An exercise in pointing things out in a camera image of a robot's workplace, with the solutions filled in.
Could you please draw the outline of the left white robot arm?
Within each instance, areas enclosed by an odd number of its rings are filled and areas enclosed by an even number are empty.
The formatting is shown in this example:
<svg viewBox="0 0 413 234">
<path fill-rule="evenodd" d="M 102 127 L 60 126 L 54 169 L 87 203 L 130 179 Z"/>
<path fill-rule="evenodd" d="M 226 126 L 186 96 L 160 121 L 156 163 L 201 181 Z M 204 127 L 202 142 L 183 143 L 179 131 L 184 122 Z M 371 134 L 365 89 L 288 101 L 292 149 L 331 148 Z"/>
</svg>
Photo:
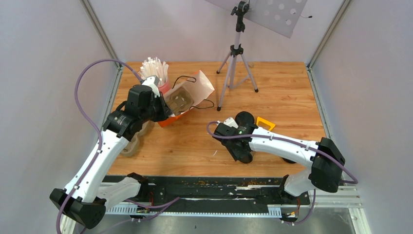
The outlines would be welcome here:
<svg viewBox="0 0 413 234">
<path fill-rule="evenodd" d="M 148 121 L 166 120 L 172 114 L 156 85 L 135 85 L 128 99 L 108 115 L 98 142 L 75 177 L 63 188 L 55 188 L 50 200 L 67 217 L 93 229 L 105 212 L 128 198 L 144 201 L 148 180 L 130 173 L 122 181 L 100 188 L 116 157 Z"/>
</svg>

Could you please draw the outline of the orange paper bag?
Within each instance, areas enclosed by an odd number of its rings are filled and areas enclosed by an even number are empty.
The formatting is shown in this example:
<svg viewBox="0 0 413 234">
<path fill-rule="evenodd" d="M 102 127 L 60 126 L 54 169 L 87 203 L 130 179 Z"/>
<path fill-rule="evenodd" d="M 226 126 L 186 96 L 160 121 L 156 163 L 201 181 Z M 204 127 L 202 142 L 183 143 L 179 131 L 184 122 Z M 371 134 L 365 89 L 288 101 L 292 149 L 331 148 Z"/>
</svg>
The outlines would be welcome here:
<svg viewBox="0 0 413 234">
<path fill-rule="evenodd" d="M 215 88 L 213 87 L 212 83 L 201 70 L 197 71 L 196 73 L 190 76 L 180 76 L 176 79 L 176 81 L 178 81 L 178 83 L 175 82 L 172 89 L 170 89 L 164 95 L 165 101 L 167 101 L 169 95 L 172 94 L 175 90 L 179 88 L 184 88 L 190 93 L 194 103 L 189 110 L 183 112 L 182 114 L 178 116 L 172 114 L 172 116 L 169 117 L 167 120 L 158 122 L 158 125 L 162 128 L 171 125 L 173 122 L 182 117 L 191 109 L 197 109 L 198 105 L 201 104 L 203 101 L 207 100 L 209 96 L 215 91 Z"/>
</svg>

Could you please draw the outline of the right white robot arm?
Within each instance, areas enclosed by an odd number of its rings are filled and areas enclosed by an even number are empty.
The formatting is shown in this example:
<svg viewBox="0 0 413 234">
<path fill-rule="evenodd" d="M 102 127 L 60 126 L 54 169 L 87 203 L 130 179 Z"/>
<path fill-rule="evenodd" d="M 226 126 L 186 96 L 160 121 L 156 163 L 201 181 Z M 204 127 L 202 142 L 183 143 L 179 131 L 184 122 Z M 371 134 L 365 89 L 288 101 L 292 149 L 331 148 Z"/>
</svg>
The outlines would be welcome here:
<svg viewBox="0 0 413 234">
<path fill-rule="evenodd" d="M 334 142 L 323 137 L 308 141 L 270 132 L 255 124 L 215 122 L 211 133 L 220 141 L 235 161 L 252 162 L 254 153 L 263 152 L 298 163 L 305 170 L 286 175 L 278 190 L 283 203 L 291 203 L 298 196 L 313 189 L 336 193 L 341 183 L 345 159 Z"/>
</svg>

